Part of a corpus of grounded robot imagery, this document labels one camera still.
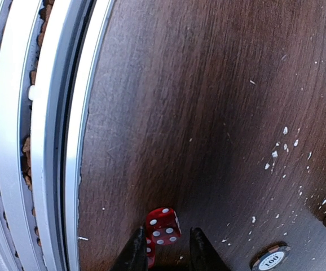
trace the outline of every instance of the white center of poker chip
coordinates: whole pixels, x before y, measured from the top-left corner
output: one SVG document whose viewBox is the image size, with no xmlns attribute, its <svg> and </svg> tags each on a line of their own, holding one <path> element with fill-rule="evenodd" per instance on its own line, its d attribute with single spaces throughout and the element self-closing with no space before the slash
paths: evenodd
<svg viewBox="0 0 326 271">
<path fill-rule="evenodd" d="M 283 253 L 282 251 L 274 252 L 259 263 L 258 270 L 271 270 L 272 268 L 276 267 L 280 262 L 282 262 L 284 258 L 285 253 Z"/>
</svg>

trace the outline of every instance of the red die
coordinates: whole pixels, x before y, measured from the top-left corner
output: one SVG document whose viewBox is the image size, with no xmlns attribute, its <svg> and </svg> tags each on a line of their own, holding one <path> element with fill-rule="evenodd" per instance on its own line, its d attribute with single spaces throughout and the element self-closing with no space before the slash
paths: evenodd
<svg viewBox="0 0 326 271">
<path fill-rule="evenodd" d="M 152 268 L 156 258 L 156 244 L 154 244 L 149 238 L 147 238 L 147 257 L 148 268 Z"/>
<path fill-rule="evenodd" d="M 177 214 L 171 208 L 159 208 L 147 216 L 148 234 L 156 244 L 174 244 L 182 235 Z"/>
</svg>

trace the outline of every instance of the wood grain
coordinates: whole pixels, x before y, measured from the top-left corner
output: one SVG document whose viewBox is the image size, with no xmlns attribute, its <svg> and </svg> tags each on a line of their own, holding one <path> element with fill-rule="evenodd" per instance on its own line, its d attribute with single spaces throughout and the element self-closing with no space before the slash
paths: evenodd
<svg viewBox="0 0 326 271">
<path fill-rule="evenodd" d="M 280 270 L 326 270 L 326 1 L 117 0 L 81 174 L 81 270 L 162 206 L 183 238 L 157 265 L 186 264 L 199 226 L 232 270 L 279 241 Z"/>
</svg>

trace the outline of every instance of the black and white poker chip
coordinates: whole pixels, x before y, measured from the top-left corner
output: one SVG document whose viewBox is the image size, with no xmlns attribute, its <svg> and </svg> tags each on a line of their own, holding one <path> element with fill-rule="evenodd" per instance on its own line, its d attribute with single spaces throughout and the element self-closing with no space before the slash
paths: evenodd
<svg viewBox="0 0 326 271">
<path fill-rule="evenodd" d="M 265 250 L 253 261 L 252 271 L 273 270 L 286 261 L 290 250 L 286 244 L 278 244 Z"/>
</svg>

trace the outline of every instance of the poker chip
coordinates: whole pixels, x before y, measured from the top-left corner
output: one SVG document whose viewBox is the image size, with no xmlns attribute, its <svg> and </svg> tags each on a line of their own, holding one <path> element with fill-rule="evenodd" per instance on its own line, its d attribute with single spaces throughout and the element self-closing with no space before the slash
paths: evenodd
<svg viewBox="0 0 326 271">
<path fill-rule="evenodd" d="M 290 250 L 291 248 L 286 244 L 279 244 L 265 250 L 253 261 L 252 271 L 275 269 L 286 261 Z"/>
</svg>

